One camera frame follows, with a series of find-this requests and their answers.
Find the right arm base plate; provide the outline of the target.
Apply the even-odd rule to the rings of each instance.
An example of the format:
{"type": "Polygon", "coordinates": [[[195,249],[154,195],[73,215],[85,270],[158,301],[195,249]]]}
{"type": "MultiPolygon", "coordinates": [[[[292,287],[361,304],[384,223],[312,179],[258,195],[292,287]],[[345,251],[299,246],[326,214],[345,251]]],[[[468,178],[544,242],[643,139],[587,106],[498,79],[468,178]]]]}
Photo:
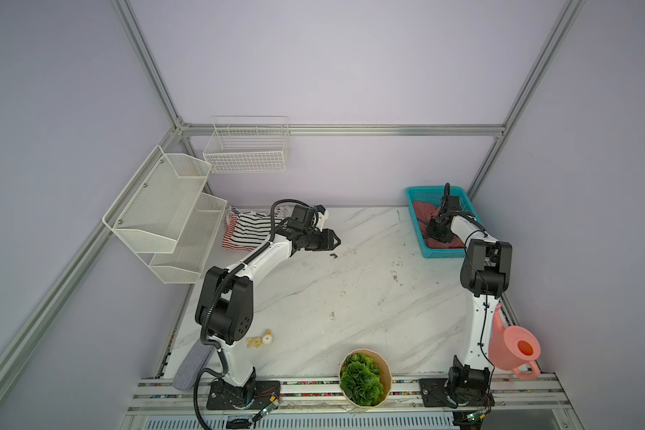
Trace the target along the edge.
{"type": "Polygon", "coordinates": [[[486,383],[471,383],[463,379],[456,382],[448,378],[423,378],[419,391],[426,408],[491,407],[492,393],[486,383]]]}

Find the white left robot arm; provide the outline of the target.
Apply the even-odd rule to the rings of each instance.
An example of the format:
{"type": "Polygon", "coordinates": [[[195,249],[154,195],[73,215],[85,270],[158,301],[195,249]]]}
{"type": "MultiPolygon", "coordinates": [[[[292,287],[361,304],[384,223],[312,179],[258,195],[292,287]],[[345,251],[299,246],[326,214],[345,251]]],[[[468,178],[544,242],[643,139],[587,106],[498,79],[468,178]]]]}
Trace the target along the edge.
{"type": "Polygon", "coordinates": [[[281,382],[260,381],[256,369],[240,352],[254,322],[254,288],[278,265],[298,251],[335,250],[341,240],[324,227],[329,211],[295,199],[282,199],[270,208],[269,231],[246,257],[225,268],[213,266],[204,276],[195,310],[199,342],[217,352],[221,369],[206,364],[193,383],[193,411],[202,429],[210,426],[204,410],[258,410],[250,419],[237,419],[232,428],[252,428],[279,406],[281,382]]]}

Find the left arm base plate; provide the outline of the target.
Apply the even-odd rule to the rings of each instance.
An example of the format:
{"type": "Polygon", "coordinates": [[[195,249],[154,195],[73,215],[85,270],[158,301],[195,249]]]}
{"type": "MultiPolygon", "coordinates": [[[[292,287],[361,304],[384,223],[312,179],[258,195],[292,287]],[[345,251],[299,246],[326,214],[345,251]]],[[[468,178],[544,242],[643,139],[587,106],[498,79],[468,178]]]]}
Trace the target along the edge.
{"type": "Polygon", "coordinates": [[[207,410],[261,410],[269,405],[272,397],[279,398],[279,381],[251,379],[244,387],[236,387],[222,379],[211,383],[207,410]]]}

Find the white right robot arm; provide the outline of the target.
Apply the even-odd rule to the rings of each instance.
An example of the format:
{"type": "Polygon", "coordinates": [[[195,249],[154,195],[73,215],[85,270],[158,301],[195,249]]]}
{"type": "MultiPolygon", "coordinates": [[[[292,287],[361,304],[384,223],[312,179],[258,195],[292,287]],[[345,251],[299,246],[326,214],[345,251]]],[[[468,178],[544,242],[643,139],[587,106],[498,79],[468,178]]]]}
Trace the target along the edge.
{"type": "Polygon", "coordinates": [[[510,282],[512,246],[490,235],[451,189],[444,185],[439,212],[428,222],[426,233],[444,244],[458,238],[464,247],[460,284],[468,292],[466,340],[444,387],[445,404],[457,408],[490,401],[496,366],[487,350],[496,307],[510,282]]]}

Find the black white striped tank top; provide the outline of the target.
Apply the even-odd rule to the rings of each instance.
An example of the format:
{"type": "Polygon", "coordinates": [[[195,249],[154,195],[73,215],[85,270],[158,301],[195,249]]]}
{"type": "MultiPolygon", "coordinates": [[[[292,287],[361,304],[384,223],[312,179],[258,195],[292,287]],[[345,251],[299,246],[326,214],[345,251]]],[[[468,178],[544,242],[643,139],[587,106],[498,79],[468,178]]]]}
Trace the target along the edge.
{"type": "Polygon", "coordinates": [[[256,211],[239,212],[234,238],[236,242],[248,244],[255,249],[270,237],[271,230],[269,214],[256,211]]]}

